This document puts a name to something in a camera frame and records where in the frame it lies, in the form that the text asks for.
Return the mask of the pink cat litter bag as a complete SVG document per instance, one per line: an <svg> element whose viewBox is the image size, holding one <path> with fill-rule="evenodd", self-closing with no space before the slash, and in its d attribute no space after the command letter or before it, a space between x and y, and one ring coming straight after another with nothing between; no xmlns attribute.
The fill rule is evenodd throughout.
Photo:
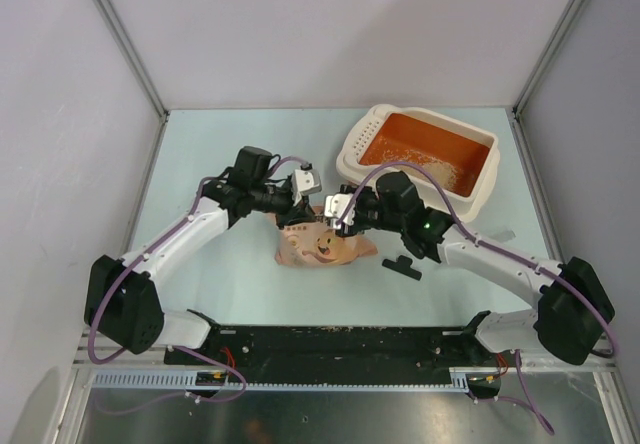
<svg viewBox="0 0 640 444"><path fill-rule="evenodd" d="M323 222L286 226L279 235L274 258L287 267L336 267L378 254L376 245L366 237L339 237Z"/></svg>

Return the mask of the black bag clip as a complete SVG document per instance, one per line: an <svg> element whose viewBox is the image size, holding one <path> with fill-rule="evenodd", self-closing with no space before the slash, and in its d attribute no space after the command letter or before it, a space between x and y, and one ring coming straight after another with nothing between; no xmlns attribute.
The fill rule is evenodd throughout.
<svg viewBox="0 0 640 444"><path fill-rule="evenodd" d="M384 258L382 260L382 266L393 272L401 274L407 278L420 281L422 278L422 272L413 267L413 259L406 255L399 255L395 260Z"/></svg>

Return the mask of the white and orange litter box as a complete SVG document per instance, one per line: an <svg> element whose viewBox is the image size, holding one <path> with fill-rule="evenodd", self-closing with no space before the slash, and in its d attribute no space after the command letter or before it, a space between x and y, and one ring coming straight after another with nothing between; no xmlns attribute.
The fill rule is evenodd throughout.
<svg viewBox="0 0 640 444"><path fill-rule="evenodd" d="M416 164L443 188L459 218L470 223L495 187L498 144L494 133L443 114L378 104L347 135L336 170L358 184L381 164Z"/></svg>

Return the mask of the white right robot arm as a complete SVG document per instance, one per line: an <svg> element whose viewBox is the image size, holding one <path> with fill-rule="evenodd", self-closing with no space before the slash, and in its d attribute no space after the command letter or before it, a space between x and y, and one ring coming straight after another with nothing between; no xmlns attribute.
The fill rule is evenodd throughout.
<svg viewBox="0 0 640 444"><path fill-rule="evenodd" d="M483 312L471 321L461 352L473 365L522 349L543 349L581 365L596 354L615 315L590 263L538 259L503 247L468 229L452 210L427 206L402 171L382 175L373 187L342 186L326 198L323 214L342 237L370 229L396 233L414 257L469 271L528 304L525 311Z"/></svg>

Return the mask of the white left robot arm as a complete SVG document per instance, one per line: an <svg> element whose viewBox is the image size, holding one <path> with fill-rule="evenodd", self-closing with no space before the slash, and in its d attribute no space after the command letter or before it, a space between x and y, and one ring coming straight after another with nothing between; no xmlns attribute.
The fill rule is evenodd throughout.
<svg viewBox="0 0 640 444"><path fill-rule="evenodd" d="M219 356L221 340L211 333L212 320L197 311L164 309L159 291L193 254L253 212L271 215L280 228L315 220L309 197L321 191L320 175L297 158L297 169L275 178L288 161L264 149L241 148L233 165L201 179L189 210L151 242L93 263L84 310L92 363L155 345L185 348L202 364Z"/></svg>

